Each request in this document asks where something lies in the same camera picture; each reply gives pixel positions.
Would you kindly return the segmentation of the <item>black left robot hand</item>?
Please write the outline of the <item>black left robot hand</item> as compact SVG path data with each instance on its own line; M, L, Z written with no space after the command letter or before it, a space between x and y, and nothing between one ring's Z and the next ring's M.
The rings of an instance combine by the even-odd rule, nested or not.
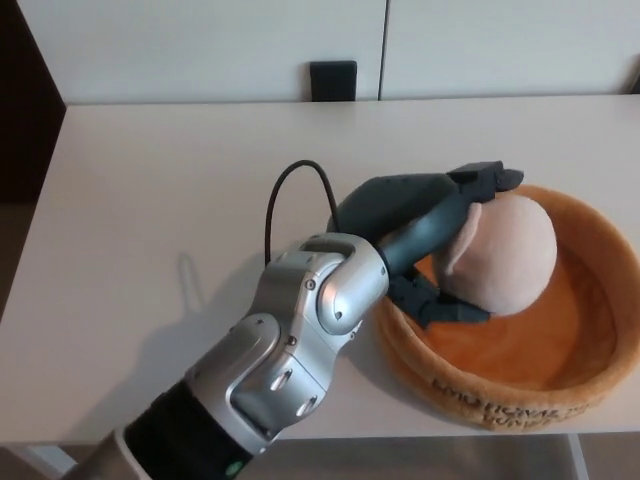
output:
M337 206L327 230L362 237L378 250L389 271L387 298L420 327L482 323L488 311L436 286L415 264L455 238L472 203L483 205L523 179L523 171L500 161L469 163L446 173L375 177Z

